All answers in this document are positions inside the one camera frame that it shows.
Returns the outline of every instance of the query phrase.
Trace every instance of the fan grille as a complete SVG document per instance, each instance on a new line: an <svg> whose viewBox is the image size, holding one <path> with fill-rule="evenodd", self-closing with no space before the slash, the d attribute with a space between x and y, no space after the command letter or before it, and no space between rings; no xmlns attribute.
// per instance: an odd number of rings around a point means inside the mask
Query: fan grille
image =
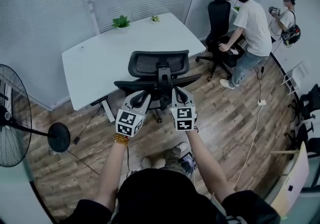
<svg viewBox="0 0 320 224"><path fill-rule="evenodd" d="M29 98L19 76L8 66L0 64L0 106L4 106L15 123L32 128ZM31 133L10 126L0 126L0 166L12 167L25 157Z"/></svg>

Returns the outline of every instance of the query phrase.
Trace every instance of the person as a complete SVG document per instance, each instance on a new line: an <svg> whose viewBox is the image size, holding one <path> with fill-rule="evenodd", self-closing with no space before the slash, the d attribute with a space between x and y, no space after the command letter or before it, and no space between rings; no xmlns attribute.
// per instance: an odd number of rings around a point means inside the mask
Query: person
<svg viewBox="0 0 320 224"><path fill-rule="evenodd" d="M226 52L244 32L248 47L241 58L237 60L230 80L220 79L221 86L234 89L239 86L246 71L255 67L260 61L269 56L272 50L271 36L268 28L266 13L262 6L254 0L239 0L243 4L234 20L237 26L227 44L220 44L219 50Z"/></svg>
<svg viewBox="0 0 320 224"><path fill-rule="evenodd" d="M270 34L272 43L281 39L281 33L287 31L295 24L295 1L296 0L283 0L283 6L287 10L281 15L270 13L274 18L270 23Z"/></svg>
<svg viewBox="0 0 320 224"><path fill-rule="evenodd" d="M197 193L178 163L187 142L167 152L163 168L146 168L131 174L118 191L128 142L115 139L102 168L95 198L80 200L74 212L62 223L227 224L225 215L245 220L242 223L248 224L280 223L276 211L254 192L233 190L223 169L206 149L196 130L186 131L186 135L204 184L214 195L212 201Z"/></svg>

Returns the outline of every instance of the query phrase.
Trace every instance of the hand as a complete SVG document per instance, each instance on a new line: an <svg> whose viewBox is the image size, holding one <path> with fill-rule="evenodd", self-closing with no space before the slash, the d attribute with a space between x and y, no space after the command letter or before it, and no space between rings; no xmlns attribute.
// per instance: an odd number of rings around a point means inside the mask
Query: hand
<svg viewBox="0 0 320 224"><path fill-rule="evenodd" d="M228 51L230 49L230 47L227 45L227 44L220 44L219 45L219 50L221 51L221 52L226 52L226 51Z"/></svg>
<svg viewBox="0 0 320 224"><path fill-rule="evenodd" d="M273 12L271 12L271 15L272 15L274 18L278 18L278 17L279 17L276 13L273 13Z"/></svg>

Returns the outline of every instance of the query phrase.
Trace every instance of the black sleeve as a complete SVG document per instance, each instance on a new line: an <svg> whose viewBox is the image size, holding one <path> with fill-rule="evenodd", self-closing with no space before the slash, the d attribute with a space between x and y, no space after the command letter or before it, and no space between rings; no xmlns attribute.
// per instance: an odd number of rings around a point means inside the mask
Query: black sleeve
<svg viewBox="0 0 320 224"><path fill-rule="evenodd" d="M105 206L91 200L80 200L74 212L62 224L106 224L112 212Z"/></svg>
<svg viewBox="0 0 320 224"><path fill-rule="evenodd" d="M240 216L248 224L279 224L280 216L252 191L236 192L222 202L228 216Z"/></svg>

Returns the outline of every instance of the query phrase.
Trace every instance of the potted plant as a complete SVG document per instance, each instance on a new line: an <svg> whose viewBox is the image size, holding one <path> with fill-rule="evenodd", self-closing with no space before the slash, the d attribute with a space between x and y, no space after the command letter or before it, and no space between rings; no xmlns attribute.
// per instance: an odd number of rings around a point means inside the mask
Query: potted plant
<svg viewBox="0 0 320 224"><path fill-rule="evenodd" d="M156 15L156 16L152 16L151 17L151 20L153 21L153 22L160 22L160 19L159 19L159 17Z"/></svg>
<svg viewBox="0 0 320 224"><path fill-rule="evenodd" d="M128 20L128 16L121 15L119 18L112 19L113 27L116 28L126 28L130 25L130 20Z"/></svg>

